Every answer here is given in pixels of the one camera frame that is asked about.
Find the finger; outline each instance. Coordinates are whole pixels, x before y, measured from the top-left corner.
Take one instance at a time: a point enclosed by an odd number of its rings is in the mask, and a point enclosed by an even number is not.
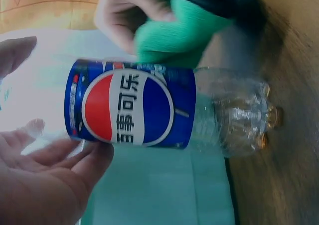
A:
[[[132,0],[149,18],[156,21],[175,21],[175,16],[166,0]]]
[[[88,156],[72,168],[72,171],[81,178],[88,192],[92,191],[103,176],[113,159],[113,155],[114,148],[111,144],[99,143]]]
[[[87,146],[83,151],[80,153],[74,155],[71,158],[67,158],[62,160],[61,162],[53,165],[52,168],[66,168],[66,169],[71,169],[73,168],[77,163],[79,163],[83,158],[85,158],[87,155],[89,155],[96,144],[91,143],[89,146]]]
[[[24,127],[10,132],[1,132],[0,135],[10,147],[21,151],[35,140]]]
[[[39,164],[53,166],[64,160],[78,145],[79,141],[71,139],[60,139],[30,153],[28,156]]]
[[[129,54],[135,54],[134,34],[126,26],[108,23],[96,24],[96,26],[122,50]]]
[[[35,45],[35,36],[1,42],[0,79],[15,71],[30,56]]]

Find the pepsi logo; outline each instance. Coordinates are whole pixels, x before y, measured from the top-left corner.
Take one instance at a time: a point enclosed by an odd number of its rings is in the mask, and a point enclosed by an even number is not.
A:
[[[172,128],[174,106],[158,77],[136,69],[114,69],[95,78],[82,102],[84,126],[103,142],[152,146]]]

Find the green cloth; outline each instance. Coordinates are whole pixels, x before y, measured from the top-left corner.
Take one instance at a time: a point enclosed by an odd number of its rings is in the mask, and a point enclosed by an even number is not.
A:
[[[139,62],[195,68],[218,31],[232,20],[216,16],[187,0],[170,0],[175,22],[147,21],[135,37]]]

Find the orange fabric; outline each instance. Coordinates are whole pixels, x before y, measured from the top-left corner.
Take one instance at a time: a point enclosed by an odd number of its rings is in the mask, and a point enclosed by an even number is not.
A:
[[[98,0],[0,0],[0,33],[24,28],[95,29]]]

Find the wooden table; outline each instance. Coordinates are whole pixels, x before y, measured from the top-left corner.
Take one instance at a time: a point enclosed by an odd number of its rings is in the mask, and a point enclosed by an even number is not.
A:
[[[225,44],[223,58],[219,51],[218,59],[206,59],[260,66],[272,87],[271,101],[285,111],[284,126],[269,133],[264,151],[230,160],[240,224],[318,225],[319,0],[261,2],[268,14],[261,32],[253,37],[241,31],[233,38],[228,32],[212,45]]]

